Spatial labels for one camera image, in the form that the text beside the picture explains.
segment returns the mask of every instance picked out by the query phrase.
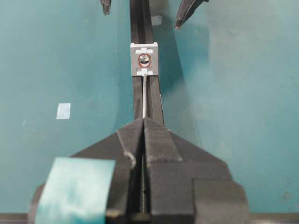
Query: screw head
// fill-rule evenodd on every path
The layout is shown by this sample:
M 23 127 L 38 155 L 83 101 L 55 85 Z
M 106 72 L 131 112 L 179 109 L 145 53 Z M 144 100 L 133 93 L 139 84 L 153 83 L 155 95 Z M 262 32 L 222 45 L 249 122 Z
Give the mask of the screw head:
M 147 54 L 140 55 L 139 64 L 141 67 L 148 67 L 150 65 L 150 56 Z

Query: green surface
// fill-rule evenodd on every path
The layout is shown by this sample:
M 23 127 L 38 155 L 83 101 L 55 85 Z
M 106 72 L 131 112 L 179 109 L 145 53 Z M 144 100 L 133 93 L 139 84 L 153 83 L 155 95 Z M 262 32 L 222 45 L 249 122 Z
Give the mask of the green surface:
M 36 224 L 105 224 L 115 161 L 56 158 L 36 213 Z
M 165 125 L 225 160 L 251 211 L 299 212 L 299 1 L 211 0 L 177 31 L 169 2 L 153 10 Z M 0 1 L 0 212 L 132 121 L 129 4 L 112 3 Z

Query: blue tape piece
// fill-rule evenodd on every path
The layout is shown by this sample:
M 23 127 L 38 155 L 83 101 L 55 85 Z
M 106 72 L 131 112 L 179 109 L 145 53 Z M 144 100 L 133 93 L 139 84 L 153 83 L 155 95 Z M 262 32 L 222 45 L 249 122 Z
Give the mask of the blue tape piece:
M 113 160 L 56 158 L 36 224 L 104 224 Z

